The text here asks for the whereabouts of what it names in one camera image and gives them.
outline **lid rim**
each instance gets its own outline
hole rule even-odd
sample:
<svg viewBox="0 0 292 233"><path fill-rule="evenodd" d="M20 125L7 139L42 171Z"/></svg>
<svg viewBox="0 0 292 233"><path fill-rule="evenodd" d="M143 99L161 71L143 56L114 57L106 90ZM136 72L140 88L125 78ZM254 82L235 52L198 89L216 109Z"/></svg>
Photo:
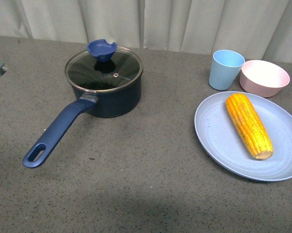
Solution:
<svg viewBox="0 0 292 233"><path fill-rule="evenodd" d="M116 51L125 52L125 53L127 53L127 54L133 56L133 57L137 60L137 62L138 62L138 64L139 64L139 71L138 71L138 73L136 74L136 76L135 76L130 82L128 82L128 83L126 83L126 84L124 84L124 85L122 85L122 86L118 86L118 87L116 87L116 88L107 89L107 90L92 90L92 89L86 89L86 88L80 87L79 85L75 84L75 83L70 79L70 77L69 77L69 75L68 75L68 70L69 70L69 68L71 67L71 65L72 65L76 60L78 60L79 58L84 57L84 56L86 56L86 55L91 55L87 50L84 50L84 51L81 51L81 52L77 53L77 54L74 55L73 57L71 57L71 58L68 60L68 62L66 63L66 65L65 65L65 76L66 76L66 79L67 79L68 83L69 83L72 87L75 87L75 88L77 88L77 89L79 89L79 90L81 90L81 91L83 91L83 92L87 92L87 93L108 93L108 92L118 91L118 90L121 90L121 89L123 89L123 88L125 88L125 87L127 87L127 86L130 86L132 83L134 83L134 82L135 82L135 81L136 81L136 80L142 75L142 73L143 73L143 63L142 63L140 57L139 57L136 53L134 53L133 51L131 51L131 50L128 49L128 48L118 46Z"/></svg>

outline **cup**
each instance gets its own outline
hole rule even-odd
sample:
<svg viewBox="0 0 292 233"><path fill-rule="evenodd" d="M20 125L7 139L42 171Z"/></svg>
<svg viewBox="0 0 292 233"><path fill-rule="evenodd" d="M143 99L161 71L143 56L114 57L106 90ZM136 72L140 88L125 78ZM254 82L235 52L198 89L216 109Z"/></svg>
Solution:
<svg viewBox="0 0 292 233"><path fill-rule="evenodd" d="M231 50L218 50L213 54L209 85L219 91L227 90L237 77L245 59Z"/></svg>

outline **glass lid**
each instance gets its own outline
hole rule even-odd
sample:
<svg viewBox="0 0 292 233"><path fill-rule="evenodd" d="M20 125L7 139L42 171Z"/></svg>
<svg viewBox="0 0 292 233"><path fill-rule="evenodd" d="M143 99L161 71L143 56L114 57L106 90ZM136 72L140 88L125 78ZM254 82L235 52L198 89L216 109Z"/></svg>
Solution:
<svg viewBox="0 0 292 233"><path fill-rule="evenodd" d="M133 83L142 73L141 59L118 47L108 62L99 62L88 51L73 56L65 67L68 82L86 92L110 92Z"/></svg>

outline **saucepan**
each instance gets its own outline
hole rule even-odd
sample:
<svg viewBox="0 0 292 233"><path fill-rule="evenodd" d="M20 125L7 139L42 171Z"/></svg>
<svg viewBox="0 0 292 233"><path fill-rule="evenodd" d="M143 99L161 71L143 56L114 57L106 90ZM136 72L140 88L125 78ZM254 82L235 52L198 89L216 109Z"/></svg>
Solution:
<svg viewBox="0 0 292 233"><path fill-rule="evenodd" d="M23 159L28 168L41 166L78 115L111 118L130 112L141 96L143 64L139 56L117 47L111 60L100 62L85 50L66 64L65 74L77 98L66 106Z"/></svg>

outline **corn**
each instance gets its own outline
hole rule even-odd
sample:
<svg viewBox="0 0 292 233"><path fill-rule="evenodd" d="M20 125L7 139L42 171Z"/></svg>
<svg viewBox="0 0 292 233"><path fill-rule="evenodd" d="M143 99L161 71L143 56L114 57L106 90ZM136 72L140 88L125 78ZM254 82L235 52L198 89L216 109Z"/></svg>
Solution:
<svg viewBox="0 0 292 233"><path fill-rule="evenodd" d="M242 93L236 93L228 97L225 104L251 155L257 159L270 158L273 155L272 142L248 97Z"/></svg>

